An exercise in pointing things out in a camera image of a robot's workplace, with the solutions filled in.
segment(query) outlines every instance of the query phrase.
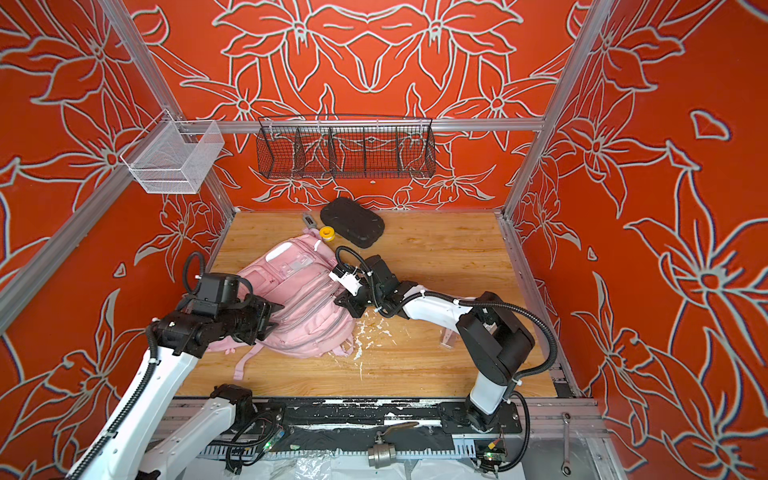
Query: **backpack strap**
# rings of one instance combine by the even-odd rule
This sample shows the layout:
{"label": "backpack strap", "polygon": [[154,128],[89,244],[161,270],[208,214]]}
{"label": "backpack strap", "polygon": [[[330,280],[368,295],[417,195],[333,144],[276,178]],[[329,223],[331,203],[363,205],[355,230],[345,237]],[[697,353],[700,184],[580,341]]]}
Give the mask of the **backpack strap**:
{"label": "backpack strap", "polygon": [[[343,345],[345,342],[350,343],[349,349],[344,349]],[[331,353],[336,356],[350,356],[352,355],[352,352],[354,351],[354,349],[355,349],[355,339],[350,335],[349,337],[347,337],[346,340],[344,340],[344,342],[341,342],[341,345],[331,350]]]}
{"label": "backpack strap", "polygon": [[243,358],[240,359],[237,365],[235,365],[235,374],[233,376],[235,380],[243,379],[243,369],[245,368],[246,362],[253,358],[258,352],[260,352],[262,348],[264,348],[264,344],[257,343],[248,353],[243,356]]}

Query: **wrench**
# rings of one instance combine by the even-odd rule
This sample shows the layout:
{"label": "wrench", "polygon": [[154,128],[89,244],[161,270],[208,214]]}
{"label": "wrench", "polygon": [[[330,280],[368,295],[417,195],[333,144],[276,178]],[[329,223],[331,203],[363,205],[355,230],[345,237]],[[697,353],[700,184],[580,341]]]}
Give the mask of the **wrench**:
{"label": "wrench", "polygon": [[563,412],[563,466],[560,471],[571,476],[571,414]]}

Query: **black wire basket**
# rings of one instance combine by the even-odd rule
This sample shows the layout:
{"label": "black wire basket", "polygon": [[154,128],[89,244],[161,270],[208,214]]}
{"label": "black wire basket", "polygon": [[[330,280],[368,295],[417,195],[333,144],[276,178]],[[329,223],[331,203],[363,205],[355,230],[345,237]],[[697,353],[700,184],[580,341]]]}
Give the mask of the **black wire basket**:
{"label": "black wire basket", "polygon": [[[429,178],[435,174],[432,119],[353,114],[316,119],[259,118],[259,173],[266,178]],[[286,125],[286,120],[293,126]]]}

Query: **pink backpack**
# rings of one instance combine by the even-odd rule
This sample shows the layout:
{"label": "pink backpack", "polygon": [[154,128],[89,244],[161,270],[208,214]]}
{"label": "pink backpack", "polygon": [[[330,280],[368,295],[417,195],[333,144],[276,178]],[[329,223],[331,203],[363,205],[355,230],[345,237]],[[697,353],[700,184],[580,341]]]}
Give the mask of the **pink backpack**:
{"label": "pink backpack", "polygon": [[[276,245],[238,275],[253,285],[253,294],[284,305],[270,317],[278,324],[263,341],[257,341],[235,366],[235,380],[243,379],[245,363],[264,346],[289,356],[309,358],[325,352],[348,356],[352,352],[355,320],[333,301],[344,287],[328,276],[336,266],[333,251],[320,239],[317,230],[304,230],[301,237]],[[240,286],[239,294],[247,291]],[[342,344],[348,341],[349,349]],[[230,353],[246,343],[228,336],[208,346],[209,352]]]}

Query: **metal valve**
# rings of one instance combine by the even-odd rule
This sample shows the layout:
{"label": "metal valve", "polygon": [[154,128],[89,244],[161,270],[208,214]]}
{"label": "metal valve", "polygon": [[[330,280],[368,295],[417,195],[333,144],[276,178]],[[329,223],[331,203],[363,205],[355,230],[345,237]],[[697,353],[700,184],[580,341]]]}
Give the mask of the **metal valve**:
{"label": "metal valve", "polygon": [[395,446],[391,443],[384,442],[384,435],[399,429],[409,429],[411,427],[418,426],[418,422],[405,422],[398,423],[397,425],[391,425],[384,433],[376,432],[376,440],[373,447],[368,449],[368,466],[373,468],[381,468],[391,465],[397,458],[397,451]]}

